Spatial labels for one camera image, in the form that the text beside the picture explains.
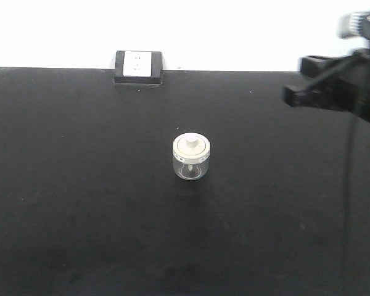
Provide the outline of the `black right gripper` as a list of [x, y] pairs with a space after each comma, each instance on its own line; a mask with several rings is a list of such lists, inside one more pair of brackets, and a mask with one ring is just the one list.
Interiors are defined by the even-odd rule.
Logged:
[[287, 105], [349, 112], [370, 123], [370, 43], [369, 48], [343, 57], [302, 57], [300, 73], [309, 79], [321, 75], [330, 79], [284, 85], [282, 100]]

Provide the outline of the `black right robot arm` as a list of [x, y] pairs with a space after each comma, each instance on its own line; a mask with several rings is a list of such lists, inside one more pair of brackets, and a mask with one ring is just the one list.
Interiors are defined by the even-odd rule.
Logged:
[[343, 57], [303, 57], [300, 74], [304, 85], [283, 87], [287, 105], [349, 112], [370, 123], [370, 42]]

